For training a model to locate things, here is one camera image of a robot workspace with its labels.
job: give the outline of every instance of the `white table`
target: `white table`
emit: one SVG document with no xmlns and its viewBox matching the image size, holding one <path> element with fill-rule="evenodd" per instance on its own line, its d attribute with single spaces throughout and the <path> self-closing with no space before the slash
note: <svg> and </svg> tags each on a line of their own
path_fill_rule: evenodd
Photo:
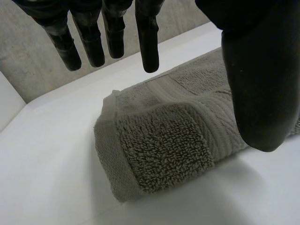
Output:
<svg viewBox="0 0 300 225">
<path fill-rule="evenodd" d="M 29 103 L 0 134 L 2 225 L 298 225 L 300 138 L 243 151 L 172 191 L 118 203 L 94 149 L 102 100 L 220 47 L 211 23 L 159 45 L 160 69 L 135 54 Z"/>
</svg>

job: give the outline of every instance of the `gray towel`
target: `gray towel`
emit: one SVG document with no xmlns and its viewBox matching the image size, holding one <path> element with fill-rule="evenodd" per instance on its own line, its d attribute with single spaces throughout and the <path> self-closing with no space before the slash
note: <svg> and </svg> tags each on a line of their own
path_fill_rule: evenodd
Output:
<svg viewBox="0 0 300 225">
<path fill-rule="evenodd" d="M 160 192 L 247 147 L 233 114 L 221 50 L 104 99 L 96 149 L 114 196 Z M 300 133 L 300 120 L 291 135 Z"/>
</svg>

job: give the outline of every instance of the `white panel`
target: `white panel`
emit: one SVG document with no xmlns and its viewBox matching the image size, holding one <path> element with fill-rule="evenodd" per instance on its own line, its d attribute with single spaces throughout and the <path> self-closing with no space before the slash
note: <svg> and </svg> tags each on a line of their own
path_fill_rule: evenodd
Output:
<svg viewBox="0 0 300 225">
<path fill-rule="evenodd" d="M 0 72 L 0 133 L 25 105 L 21 96 Z"/>
</svg>

